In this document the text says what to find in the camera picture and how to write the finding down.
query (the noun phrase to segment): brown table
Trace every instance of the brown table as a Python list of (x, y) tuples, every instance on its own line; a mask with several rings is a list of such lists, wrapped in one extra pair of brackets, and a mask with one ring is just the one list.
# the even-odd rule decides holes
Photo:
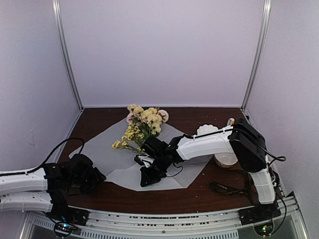
[[(195, 134), (199, 126), (213, 124), (226, 126), (229, 118), (242, 118), (238, 108), (165, 108), (168, 124), (187, 134)], [(81, 137), (86, 142), (126, 117), (124, 108), (85, 109), (71, 137)], [(81, 146), (80, 142), (66, 144), (59, 162)], [(250, 206), (243, 195), (226, 196), (212, 192), (210, 181), (242, 188), (243, 176), (216, 166), (211, 160), (195, 181), (186, 189), (135, 192), (110, 182), (104, 182), (88, 195), (68, 197), (71, 206), (120, 213), (177, 214), (212, 212)]]

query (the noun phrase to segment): metal corner bracket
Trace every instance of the metal corner bracket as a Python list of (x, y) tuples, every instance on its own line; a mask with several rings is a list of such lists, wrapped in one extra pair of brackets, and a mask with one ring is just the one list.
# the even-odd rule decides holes
[(263, 51), (263, 48), (265, 45), (267, 31), (268, 31), (268, 25), (269, 25), (269, 20), (270, 20), (271, 1), (272, 0), (265, 0), (265, 2), (264, 2), (264, 11), (263, 11), (262, 19), (261, 19), (259, 39), (258, 39), (258, 43), (257, 43), (255, 59), (254, 59), (253, 67), (251, 69), (250, 78), (249, 78), (247, 90), (245, 93), (244, 101), (243, 101), (243, 104), (241, 106), (241, 109), (243, 111), (245, 111), (247, 108), (247, 104), (248, 104), (248, 101), (249, 101), (249, 98), (250, 98), (250, 95), (251, 95), (251, 92), (252, 92), (252, 89), (253, 89), (253, 86), (254, 86), (254, 83), (256, 80), (262, 51)]
[(60, 43), (61, 43), (61, 49), (62, 49), (62, 54), (63, 54), (63, 62), (65, 65), (65, 69), (67, 72), (67, 76), (70, 82), (71, 90), (73, 93), (73, 96), (75, 98), (78, 110), (81, 111), (83, 110), (82, 102), (79, 96), (78, 89), (76, 87), (76, 83), (74, 80), (74, 75), (71, 67), (71, 62), (70, 62), (70, 57), (69, 53), (66, 47), (66, 40), (65, 40), (65, 35), (64, 35), (64, 30), (63, 30), (63, 23), (62, 23), (62, 16), (61, 16), (61, 10), (60, 10), (60, 0), (52, 0), (53, 4), (53, 12), (54, 12), (54, 17), (56, 21), (56, 26), (58, 29), (59, 33), (59, 38), (60, 38)]

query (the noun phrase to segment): pink flower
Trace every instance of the pink flower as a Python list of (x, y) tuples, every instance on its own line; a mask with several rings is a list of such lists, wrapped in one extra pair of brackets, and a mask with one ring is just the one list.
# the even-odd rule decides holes
[(132, 123), (132, 118), (134, 117), (133, 113), (129, 113), (128, 116), (126, 116), (126, 122), (127, 123)]
[(159, 114), (160, 114), (161, 116), (163, 116), (163, 122), (164, 122), (164, 123), (168, 121), (168, 113), (167, 113), (167, 111), (165, 111), (165, 110), (159, 110)]

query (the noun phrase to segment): white arm segment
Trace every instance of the white arm segment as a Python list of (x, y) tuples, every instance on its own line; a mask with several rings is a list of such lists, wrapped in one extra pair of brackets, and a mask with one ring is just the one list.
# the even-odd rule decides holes
[(53, 204), (47, 192), (23, 192), (0, 196), (0, 212), (3, 211), (42, 211), (51, 212)]
[[(213, 155), (217, 153), (234, 153), (228, 139), (228, 136), (231, 135), (232, 131), (225, 132), (226, 129), (230, 128), (233, 127), (229, 125), (220, 129), (219, 131), (223, 131), (221, 133), (200, 138), (184, 137), (177, 145), (177, 152), (183, 160), (190, 160), (198, 156)], [(249, 174), (256, 186), (259, 202), (261, 204), (273, 203), (276, 195), (268, 167), (257, 173)]]
[[(20, 171), (0, 172), (14, 173)], [(45, 191), (48, 189), (47, 180), (44, 178), (43, 168), (29, 174), (0, 177), (0, 195), (15, 192)]]

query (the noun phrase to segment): white backdrop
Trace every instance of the white backdrop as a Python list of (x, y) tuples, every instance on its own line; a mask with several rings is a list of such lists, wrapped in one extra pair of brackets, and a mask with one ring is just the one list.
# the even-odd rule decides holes
[(83, 105), (240, 106), (263, 4), (61, 0)]
[(288, 193), (295, 192), (310, 238), (319, 235), (319, 2), (274, 0), (248, 111)]
[[(0, 171), (32, 168), (65, 139), (78, 110), (52, 0), (1, 1), (0, 22)], [(0, 213), (0, 238), (17, 238), (22, 219)]]

